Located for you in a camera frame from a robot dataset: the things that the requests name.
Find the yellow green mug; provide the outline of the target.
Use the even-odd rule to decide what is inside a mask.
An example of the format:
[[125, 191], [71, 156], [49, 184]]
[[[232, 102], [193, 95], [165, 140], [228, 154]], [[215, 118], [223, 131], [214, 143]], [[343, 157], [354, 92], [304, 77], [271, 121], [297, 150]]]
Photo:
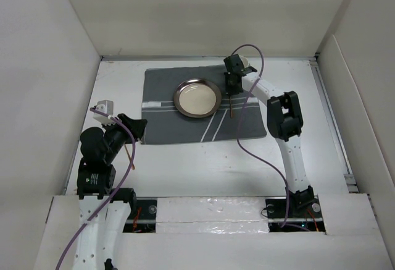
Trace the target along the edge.
[[249, 61], [248, 61], [248, 59], [247, 59], [246, 57], [244, 57], [244, 56], [239, 56], [239, 58], [241, 59], [241, 61], [242, 61], [242, 63], [243, 63], [243, 66], [244, 66], [245, 68], [247, 68], [247, 67], [250, 66], [250, 63], [249, 63]]

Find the copper fork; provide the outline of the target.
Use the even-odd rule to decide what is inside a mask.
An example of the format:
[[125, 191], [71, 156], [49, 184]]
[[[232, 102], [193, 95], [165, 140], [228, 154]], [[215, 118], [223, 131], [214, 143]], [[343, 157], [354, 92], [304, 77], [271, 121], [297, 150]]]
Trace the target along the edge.
[[129, 152], [129, 149], [128, 149], [127, 145], [124, 145], [124, 149], [125, 149], [125, 151], [126, 151], [126, 154], [127, 154], [127, 156], [128, 156], [128, 159], [129, 159], [129, 161], [130, 161], [130, 163], [131, 163], [131, 169], [132, 169], [132, 170], [135, 170], [135, 165], [134, 165], [134, 163], [133, 163], [133, 160], [132, 160], [132, 157], [131, 157], [131, 153]]

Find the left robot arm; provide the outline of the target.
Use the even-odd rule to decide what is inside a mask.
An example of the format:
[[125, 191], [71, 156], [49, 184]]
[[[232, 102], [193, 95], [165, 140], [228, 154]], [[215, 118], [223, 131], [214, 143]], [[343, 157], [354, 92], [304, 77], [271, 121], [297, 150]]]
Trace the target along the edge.
[[112, 162], [125, 145], [142, 139], [148, 122], [125, 114], [97, 115], [102, 118], [101, 127], [90, 127], [80, 135], [80, 228], [72, 239], [77, 245], [73, 269], [115, 269], [124, 225], [138, 210], [135, 191], [114, 185], [116, 170]]

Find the copper spoon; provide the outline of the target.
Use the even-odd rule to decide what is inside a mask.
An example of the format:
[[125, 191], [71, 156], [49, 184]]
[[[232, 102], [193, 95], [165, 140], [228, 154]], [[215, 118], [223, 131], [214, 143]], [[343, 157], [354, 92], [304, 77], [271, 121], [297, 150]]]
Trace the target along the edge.
[[230, 107], [230, 118], [232, 119], [233, 118], [233, 105], [232, 105], [232, 98], [231, 98], [231, 95], [229, 95], [229, 107]]

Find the grey striped placemat cloth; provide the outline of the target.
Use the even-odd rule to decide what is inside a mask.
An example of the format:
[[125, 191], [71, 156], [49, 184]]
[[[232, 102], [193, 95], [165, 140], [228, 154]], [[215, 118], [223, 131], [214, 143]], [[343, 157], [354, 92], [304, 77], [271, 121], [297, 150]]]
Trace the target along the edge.
[[231, 97], [232, 119], [227, 95], [223, 96], [216, 113], [209, 117], [190, 118], [176, 109], [173, 94], [180, 83], [203, 78], [224, 91], [224, 73], [224, 65], [146, 70], [141, 116], [148, 124], [143, 144], [169, 145], [266, 137], [259, 101], [254, 97], [246, 98], [245, 93]]

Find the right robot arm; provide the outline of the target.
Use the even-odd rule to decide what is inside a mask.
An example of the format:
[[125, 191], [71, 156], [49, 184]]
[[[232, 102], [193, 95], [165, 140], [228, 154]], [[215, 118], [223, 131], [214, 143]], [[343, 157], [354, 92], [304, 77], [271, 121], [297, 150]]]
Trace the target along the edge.
[[314, 190], [307, 178], [301, 151], [302, 118], [299, 97], [295, 91], [285, 92], [262, 78], [251, 66], [244, 66], [240, 56], [224, 59], [225, 91], [228, 96], [246, 92], [267, 107], [267, 128], [276, 140], [285, 175], [285, 215], [298, 217], [315, 200]]

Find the brown rimmed white plate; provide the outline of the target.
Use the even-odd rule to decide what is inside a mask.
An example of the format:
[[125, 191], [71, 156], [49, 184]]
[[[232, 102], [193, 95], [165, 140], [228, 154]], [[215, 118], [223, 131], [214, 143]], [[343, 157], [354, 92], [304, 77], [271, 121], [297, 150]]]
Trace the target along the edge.
[[186, 117], [201, 119], [214, 114], [222, 103], [222, 92], [211, 81], [192, 78], [180, 83], [173, 94], [176, 109]]

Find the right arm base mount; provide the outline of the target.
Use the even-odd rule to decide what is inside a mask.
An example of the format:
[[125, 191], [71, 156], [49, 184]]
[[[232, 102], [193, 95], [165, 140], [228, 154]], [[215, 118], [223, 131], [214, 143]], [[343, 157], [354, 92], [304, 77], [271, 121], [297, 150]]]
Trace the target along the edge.
[[260, 214], [268, 221], [269, 232], [325, 232], [318, 198], [299, 210], [289, 208], [286, 223], [282, 227], [285, 212], [285, 198], [267, 198], [265, 200], [265, 207], [261, 209]]

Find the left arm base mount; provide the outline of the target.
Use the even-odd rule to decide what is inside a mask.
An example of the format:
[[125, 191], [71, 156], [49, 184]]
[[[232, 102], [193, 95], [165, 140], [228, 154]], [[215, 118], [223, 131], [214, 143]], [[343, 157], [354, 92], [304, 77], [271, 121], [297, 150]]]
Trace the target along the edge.
[[136, 208], [128, 217], [123, 233], [155, 233], [157, 198], [137, 198]]

